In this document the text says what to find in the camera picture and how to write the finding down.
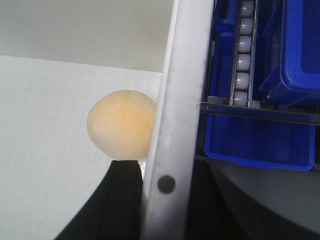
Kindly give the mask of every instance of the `circular hole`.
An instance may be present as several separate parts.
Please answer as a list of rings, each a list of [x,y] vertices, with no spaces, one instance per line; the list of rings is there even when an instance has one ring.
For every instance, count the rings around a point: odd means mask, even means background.
[[[164,194],[170,194],[174,191],[176,181],[172,176],[164,175],[158,181],[158,188]]]

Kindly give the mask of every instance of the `egg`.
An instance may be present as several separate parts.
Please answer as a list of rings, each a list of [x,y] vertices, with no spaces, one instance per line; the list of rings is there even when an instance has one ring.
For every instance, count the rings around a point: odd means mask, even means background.
[[[115,91],[90,110],[87,131],[92,142],[116,160],[148,156],[156,103],[134,90]]]

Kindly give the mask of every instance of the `blue plastic bin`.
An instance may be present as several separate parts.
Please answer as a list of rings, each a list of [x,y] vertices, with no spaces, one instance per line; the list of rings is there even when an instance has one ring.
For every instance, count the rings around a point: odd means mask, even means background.
[[[209,94],[227,97],[232,70],[232,33],[215,42]],[[264,38],[257,38],[254,83],[264,75]],[[262,96],[253,89],[253,98]],[[204,152],[211,158],[257,168],[309,171],[315,164],[315,126],[208,114]]]
[[[263,101],[280,109],[320,107],[320,1],[284,0],[270,17],[266,36]]]
[[[267,23],[270,0],[259,1],[258,34],[262,34]],[[220,33],[233,33],[237,18],[238,0],[218,0],[214,10],[212,39]]]

